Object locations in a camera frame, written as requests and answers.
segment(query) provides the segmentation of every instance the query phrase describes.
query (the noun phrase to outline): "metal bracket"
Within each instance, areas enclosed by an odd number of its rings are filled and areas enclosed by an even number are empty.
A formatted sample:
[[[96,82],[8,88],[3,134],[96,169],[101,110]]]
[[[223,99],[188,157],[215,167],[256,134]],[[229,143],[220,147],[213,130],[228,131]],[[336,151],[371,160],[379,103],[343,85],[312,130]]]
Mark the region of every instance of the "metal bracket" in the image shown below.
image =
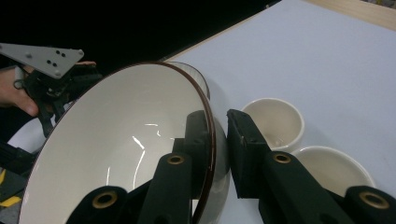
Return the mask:
[[[0,43],[0,53],[55,79],[63,77],[83,56],[81,49],[59,49]]]

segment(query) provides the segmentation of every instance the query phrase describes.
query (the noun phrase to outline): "white ceramic bowl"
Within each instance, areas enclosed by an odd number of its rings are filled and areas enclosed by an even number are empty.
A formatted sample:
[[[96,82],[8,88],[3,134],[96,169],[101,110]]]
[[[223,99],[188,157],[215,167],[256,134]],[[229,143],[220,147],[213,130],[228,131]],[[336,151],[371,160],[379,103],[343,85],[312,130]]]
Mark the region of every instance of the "white ceramic bowl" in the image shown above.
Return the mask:
[[[20,224],[65,223],[94,189],[146,183],[197,110],[205,111],[211,147],[193,220],[216,223],[230,182],[224,131],[193,77],[169,63],[141,63],[105,77],[61,117],[29,177]]]
[[[272,150],[292,152],[304,134],[304,118],[289,102],[261,98],[242,108],[249,114]]]
[[[304,147],[291,152],[319,182],[340,196],[353,186],[375,187],[370,174],[345,152],[331,147]]]

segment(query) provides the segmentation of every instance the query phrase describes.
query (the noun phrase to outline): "finger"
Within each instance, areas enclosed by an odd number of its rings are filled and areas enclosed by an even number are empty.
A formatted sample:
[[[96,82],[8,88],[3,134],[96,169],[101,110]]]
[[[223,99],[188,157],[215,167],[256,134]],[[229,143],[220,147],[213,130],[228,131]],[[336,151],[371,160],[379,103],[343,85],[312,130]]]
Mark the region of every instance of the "finger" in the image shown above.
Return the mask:
[[[77,64],[96,64],[96,62],[92,62],[92,61],[85,61],[85,62],[79,62]]]
[[[38,114],[38,106],[27,94],[21,94],[14,104],[32,117]]]

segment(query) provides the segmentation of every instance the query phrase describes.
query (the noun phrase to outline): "yellow object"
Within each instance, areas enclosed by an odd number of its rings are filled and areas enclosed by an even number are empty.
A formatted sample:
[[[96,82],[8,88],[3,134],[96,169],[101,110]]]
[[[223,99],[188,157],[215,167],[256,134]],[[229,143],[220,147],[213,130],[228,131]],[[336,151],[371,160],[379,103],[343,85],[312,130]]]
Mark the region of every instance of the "yellow object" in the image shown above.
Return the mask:
[[[21,200],[20,197],[12,196],[12,197],[10,197],[9,199],[7,199],[7,200],[1,202],[1,203],[0,203],[0,206],[3,206],[3,207],[10,207],[12,204],[18,203],[20,200]]]
[[[6,176],[6,170],[2,170],[0,174],[0,185],[3,184],[4,177]]]

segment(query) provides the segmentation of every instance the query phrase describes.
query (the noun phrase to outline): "white tabletop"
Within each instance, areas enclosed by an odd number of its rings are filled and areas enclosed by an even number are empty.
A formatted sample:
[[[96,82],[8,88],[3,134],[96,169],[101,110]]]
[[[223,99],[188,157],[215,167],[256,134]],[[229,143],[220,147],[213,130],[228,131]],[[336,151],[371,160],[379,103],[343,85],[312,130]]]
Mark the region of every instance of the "white tabletop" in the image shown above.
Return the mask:
[[[283,0],[168,61],[202,72],[224,130],[230,108],[281,98],[302,112],[302,147],[335,147],[396,197],[396,32],[303,0]],[[262,223],[233,182],[219,223]]]

